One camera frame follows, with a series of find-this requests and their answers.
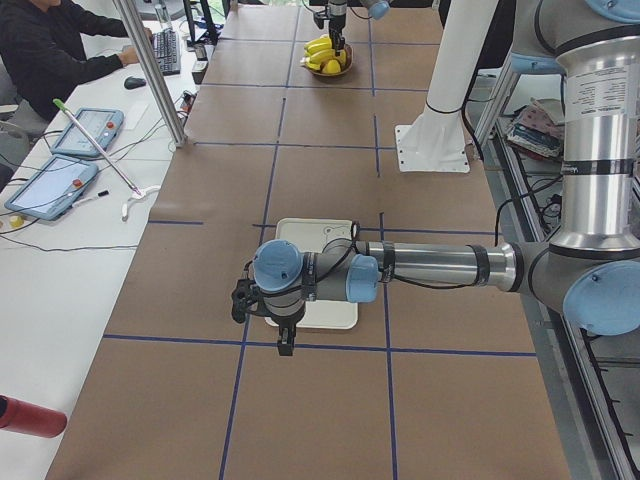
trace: white tray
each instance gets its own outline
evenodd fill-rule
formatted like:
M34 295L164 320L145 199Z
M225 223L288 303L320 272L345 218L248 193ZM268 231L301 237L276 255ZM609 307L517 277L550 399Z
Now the white tray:
M331 240L350 237L350 220L283 218L276 227L276 238L290 241L301 252L320 253ZM271 326L277 326L270 318L266 318L266 321ZM357 322L358 304L318 300L307 302L307 311L298 328L347 330Z

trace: yellow banana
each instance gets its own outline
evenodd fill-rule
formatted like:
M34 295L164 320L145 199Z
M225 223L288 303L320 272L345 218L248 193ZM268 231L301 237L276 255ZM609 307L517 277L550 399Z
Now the yellow banana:
M300 63L302 63L308 69L314 70L316 72L319 72L320 69L322 68L322 65L319 65L317 63L311 63L309 61L309 57L304 57Z
M347 63L347 52L342 49L340 50L340 55L336 56L336 52L333 48L325 48L324 50L320 50L319 52L309 56L309 62L315 63L316 65L322 65L324 62L331 59L338 60L340 65L344 67Z
M325 48L331 48L331 38L326 34L316 38L315 40L311 40L304 45L304 50L308 55L313 55Z

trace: yellow object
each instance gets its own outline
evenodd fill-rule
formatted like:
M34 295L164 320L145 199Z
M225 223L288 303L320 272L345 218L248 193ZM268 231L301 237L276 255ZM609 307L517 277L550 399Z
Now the yellow object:
M322 73L327 75L335 75L336 73L340 73L342 67L340 66L340 62L337 60L331 59L322 67Z
M315 70L316 72L319 72L319 71L320 71L320 69L322 68L322 66L321 66L321 65L318 65L317 63L311 63L311 62L309 61L309 57L304 57L304 58L301 60L301 62L300 62L300 63L302 63L302 65L304 65L304 66L305 66L305 67L307 67L308 69L310 69L310 70Z
M340 54L336 55L336 52L333 48L325 48L324 50L320 50L319 52L311 55L307 64L314 63L316 65L322 65L324 64L324 62L327 62L331 59L338 60L340 62L340 65L344 67L344 65L347 63L347 52L342 49L340 50Z
M331 48L331 38L326 34L316 38L315 40L311 40L304 45L304 51L307 55L313 55L314 53L327 48Z
M23 224L24 218L20 215L12 215L9 217L9 225L11 225L12 228L20 228Z

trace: electronic component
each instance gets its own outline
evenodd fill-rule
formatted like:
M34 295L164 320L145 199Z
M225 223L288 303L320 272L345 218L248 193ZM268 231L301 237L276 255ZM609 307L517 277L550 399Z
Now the electronic component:
M178 33L173 30L162 30L154 33L151 39L153 54L163 75L180 73L180 45Z
M106 149L118 134L124 122L124 113L120 110L81 108L78 121L91 133L103 149ZM97 158L98 150L70 123L51 147L51 153L82 158Z
M204 80L204 74L207 73L208 66L209 62L204 60L198 60L193 64L193 68L191 69L193 83L195 83L196 85L202 84L202 81Z
M21 214L55 220L71 207L97 173L95 163L54 155L4 206Z
M204 46L204 43L194 44L193 51L196 53L196 58L198 60L209 60L209 57L207 56L207 48Z

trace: white desk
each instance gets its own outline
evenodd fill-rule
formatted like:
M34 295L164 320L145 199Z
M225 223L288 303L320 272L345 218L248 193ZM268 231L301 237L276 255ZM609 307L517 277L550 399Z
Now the white desk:
M114 48L124 43L126 39L114 39ZM194 91L194 61L195 55L183 48L182 73L165 77L173 99L184 90ZM121 131L110 151L139 140L161 118L148 86L124 89L128 76L143 77L140 65L81 85L66 102L72 110L117 108L125 116L134 103L146 104L135 128ZM59 130L66 124L66 117L58 114L48 130ZM171 136L162 127L118 164L140 187L161 184L173 150ZM25 167L41 167L49 156L41 140L14 177L29 178L33 170ZM98 164L103 167L106 162ZM44 248L137 244L155 194L136 203L125 223L120 212L130 190L110 168L99 174L85 196L105 189L108 196L87 202L55 222L38 222L10 238ZM0 194L0 205L15 190L7 186ZM6 210L0 206L2 213ZM0 231L6 231L8 216L0 220L5 224ZM133 249L43 253L0 238L0 393L71 415L133 255ZM42 439L0 430L0 477L44 478L61 438Z

